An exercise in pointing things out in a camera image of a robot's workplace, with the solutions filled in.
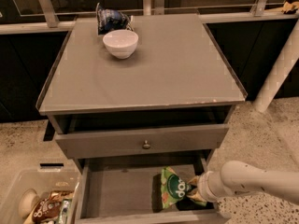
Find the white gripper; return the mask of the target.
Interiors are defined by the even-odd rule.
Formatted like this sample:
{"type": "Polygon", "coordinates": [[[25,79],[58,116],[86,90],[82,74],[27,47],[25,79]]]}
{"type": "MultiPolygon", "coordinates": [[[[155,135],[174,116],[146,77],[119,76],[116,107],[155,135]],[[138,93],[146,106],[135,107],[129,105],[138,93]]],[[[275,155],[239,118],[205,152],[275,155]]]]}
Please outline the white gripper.
{"type": "Polygon", "coordinates": [[[207,202],[214,203],[217,201],[217,187],[219,178],[216,172],[207,171],[200,176],[196,175],[188,181],[188,184],[196,186],[187,193],[187,197],[194,203],[206,206],[207,202]]]}

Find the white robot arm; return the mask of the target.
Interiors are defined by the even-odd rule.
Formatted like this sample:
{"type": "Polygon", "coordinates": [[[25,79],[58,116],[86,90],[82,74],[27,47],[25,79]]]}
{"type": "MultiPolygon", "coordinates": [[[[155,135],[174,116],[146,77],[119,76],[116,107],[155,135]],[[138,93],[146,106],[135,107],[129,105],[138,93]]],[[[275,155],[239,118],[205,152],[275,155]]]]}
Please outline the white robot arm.
{"type": "Polygon", "coordinates": [[[289,203],[299,204],[299,173],[269,171],[242,161],[227,161],[219,171],[207,171],[191,181],[187,194],[197,202],[214,203],[220,198],[263,192],[289,203]]]}

